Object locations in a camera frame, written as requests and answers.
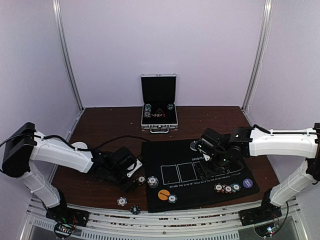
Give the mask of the black orange chip row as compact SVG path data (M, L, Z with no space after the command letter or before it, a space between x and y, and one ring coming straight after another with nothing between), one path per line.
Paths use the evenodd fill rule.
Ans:
M139 176L136 180L137 180L137 184L139 186L141 186L146 182L146 177L145 176Z

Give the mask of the black orange hundred chip stack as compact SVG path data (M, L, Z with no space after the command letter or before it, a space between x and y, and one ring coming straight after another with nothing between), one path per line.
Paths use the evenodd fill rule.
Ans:
M224 185L223 190L226 194L231 194L233 192L233 188L230 185Z

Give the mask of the small chip stack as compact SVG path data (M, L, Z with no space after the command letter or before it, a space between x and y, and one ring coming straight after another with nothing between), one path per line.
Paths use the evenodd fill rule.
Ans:
M150 188L156 188L159 185L159 180L155 176L150 176L147 179L147 184Z

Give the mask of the purple small blind button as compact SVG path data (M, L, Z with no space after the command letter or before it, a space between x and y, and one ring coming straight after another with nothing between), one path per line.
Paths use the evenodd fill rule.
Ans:
M254 182L253 182L252 179L246 178L246 179L244 179L244 180L242 181L242 185L243 185L244 188L250 189L250 188L253 187Z

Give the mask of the orange big blind button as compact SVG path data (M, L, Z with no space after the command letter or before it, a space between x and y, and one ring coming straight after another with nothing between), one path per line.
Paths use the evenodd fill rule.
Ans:
M167 201L170 195L170 192L166 189L161 189L157 194L158 198L162 201Z

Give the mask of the blue green fifty chip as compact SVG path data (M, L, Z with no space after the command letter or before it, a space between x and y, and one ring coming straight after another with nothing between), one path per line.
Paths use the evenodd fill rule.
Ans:
M177 202L178 198L177 198L177 196L175 194L170 194L168 196L167 200L168 200L169 203L173 204L173 203Z

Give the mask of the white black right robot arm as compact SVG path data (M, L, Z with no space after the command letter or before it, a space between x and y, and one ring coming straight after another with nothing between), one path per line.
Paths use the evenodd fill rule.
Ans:
M320 181L320 125L298 130L265 129L257 124L238 127L231 134L206 128L190 148L203 154L220 172L231 163L259 156L295 156L304 161L286 180L266 191L262 206L256 210L259 220L268 220L287 200Z

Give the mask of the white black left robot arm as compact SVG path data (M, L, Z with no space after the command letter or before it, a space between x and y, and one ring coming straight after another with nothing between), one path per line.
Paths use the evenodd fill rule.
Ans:
M115 152L103 152L98 147L89 149L84 142L69 144L58 135L45 136L27 122L11 137L5 146L2 172L17 178L37 196L47 212L67 222L72 211L67 207L61 190L53 187L36 167L35 162L51 163L116 184L124 192L134 187L133 174L142 167L142 162L127 147Z

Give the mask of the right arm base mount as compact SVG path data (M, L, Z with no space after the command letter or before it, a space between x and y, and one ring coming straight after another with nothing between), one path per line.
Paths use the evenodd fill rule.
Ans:
M242 226L253 225L255 233L262 238L270 238L277 231L282 211L279 207L255 207L241 210L239 218Z

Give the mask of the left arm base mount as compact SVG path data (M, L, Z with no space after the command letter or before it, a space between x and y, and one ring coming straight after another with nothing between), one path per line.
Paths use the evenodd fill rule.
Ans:
M67 207L63 211L47 208L45 216L56 222L53 232L60 239L70 237L76 230L76 227L86 227L89 220L88 211L70 207Z

